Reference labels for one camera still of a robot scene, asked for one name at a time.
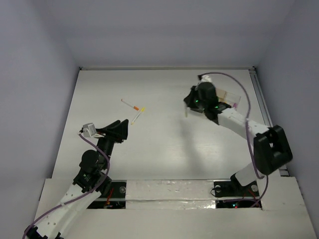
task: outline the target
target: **white table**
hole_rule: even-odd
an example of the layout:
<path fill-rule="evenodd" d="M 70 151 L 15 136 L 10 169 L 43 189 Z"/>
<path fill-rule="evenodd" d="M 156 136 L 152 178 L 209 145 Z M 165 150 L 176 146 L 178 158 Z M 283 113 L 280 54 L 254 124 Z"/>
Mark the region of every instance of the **white table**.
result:
<path fill-rule="evenodd" d="M 146 111 L 129 126 L 128 140 L 114 147 L 109 175 L 113 180 L 220 179 L 246 166 L 250 158 L 244 139 L 199 114 L 184 117 L 182 100 L 203 72 L 81 71 L 37 216 L 59 201 L 79 170 L 82 153 L 90 149 L 77 136 L 81 126 L 93 122 L 104 127 L 133 119 L 136 112 L 121 98 Z M 252 102 L 251 119 L 263 123 L 248 70 L 223 72 L 245 86 Z M 223 76 L 213 76 L 213 82 L 240 95 L 238 112 L 246 113 L 247 101 L 236 83 Z M 260 191 L 264 184 L 258 181 Z M 212 196 L 207 192 L 204 198 L 208 197 Z M 274 172 L 262 205 L 263 210 L 86 210 L 66 239 L 316 238 L 295 178 Z"/>

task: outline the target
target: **orange marker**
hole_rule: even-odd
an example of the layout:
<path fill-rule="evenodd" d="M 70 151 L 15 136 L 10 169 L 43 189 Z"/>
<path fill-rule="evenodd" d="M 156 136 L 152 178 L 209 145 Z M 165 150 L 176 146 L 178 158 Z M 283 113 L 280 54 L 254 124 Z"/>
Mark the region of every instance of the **orange marker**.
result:
<path fill-rule="evenodd" d="M 130 103 L 126 102 L 125 100 L 121 99 L 121 101 L 125 104 L 128 105 L 129 107 L 133 108 L 136 111 L 139 111 L 140 109 L 136 106 L 132 106 Z"/>

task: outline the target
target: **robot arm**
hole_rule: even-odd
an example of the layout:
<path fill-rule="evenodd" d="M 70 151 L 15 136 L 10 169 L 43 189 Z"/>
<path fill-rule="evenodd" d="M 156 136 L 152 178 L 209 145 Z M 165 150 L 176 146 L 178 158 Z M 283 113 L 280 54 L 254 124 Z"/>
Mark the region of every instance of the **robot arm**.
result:
<path fill-rule="evenodd" d="M 285 132 L 280 126 L 268 127 L 249 120 L 246 127 L 245 117 L 230 105 L 219 102 L 214 85 L 202 76 L 198 76 L 198 85 L 191 87 L 184 99 L 186 107 L 204 113 L 209 120 L 234 131 L 254 146 L 253 162 L 231 176 L 234 187 L 243 188 L 256 180 L 258 172 L 260 176 L 269 175 L 292 160 Z"/>
<path fill-rule="evenodd" d="M 115 143 L 122 143 L 128 137 L 128 123 L 119 120 L 102 129 L 95 129 L 93 124 L 86 124 L 80 133 L 86 137 L 99 136 L 97 151 L 87 150 L 82 155 L 80 171 L 74 178 L 69 190 L 58 205 L 47 212 L 36 225 L 27 228 L 29 239 L 63 239 L 76 219 L 85 209 L 99 198 L 106 195 L 112 180 L 107 176 L 108 162 Z"/>

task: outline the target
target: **white wall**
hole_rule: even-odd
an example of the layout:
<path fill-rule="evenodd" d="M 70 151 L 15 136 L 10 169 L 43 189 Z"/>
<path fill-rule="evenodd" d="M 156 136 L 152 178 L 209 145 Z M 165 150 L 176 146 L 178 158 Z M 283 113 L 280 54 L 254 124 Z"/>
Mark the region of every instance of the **white wall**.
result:
<path fill-rule="evenodd" d="M 0 238 L 18 239 L 51 176 L 78 67 L 41 0 L 3 0 L 0 32 Z"/>
<path fill-rule="evenodd" d="M 319 236 L 318 16 L 318 0 L 297 0 L 257 70 L 273 123 L 286 131 L 294 155 L 289 171 Z"/>
<path fill-rule="evenodd" d="M 252 66 L 294 0 L 45 2 L 80 66 Z"/>

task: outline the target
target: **marker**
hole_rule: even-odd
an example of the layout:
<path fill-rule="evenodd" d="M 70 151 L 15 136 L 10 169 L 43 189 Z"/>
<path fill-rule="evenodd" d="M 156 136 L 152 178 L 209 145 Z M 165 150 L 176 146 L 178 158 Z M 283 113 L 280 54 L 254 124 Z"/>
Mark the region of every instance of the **marker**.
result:
<path fill-rule="evenodd" d="M 141 109 L 141 111 L 135 116 L 134 120 L 132 120 L 131 125 L 134 125 L 136 119 L 140 116 L 140 114 L 141 114 L 144 110 L 145 110 L 145 108 L 143 107 L 143 108 Z"/>
<path fill-rule="evenodd" d="M 132 106 L 130 103 L 126 102 L 125 100 L 121 99 L 121 101 L 125 104 L 128 105 L 129 107 L 133 108 L 134 110 L 139 111 L 140 109 L 136 106 Z"/>

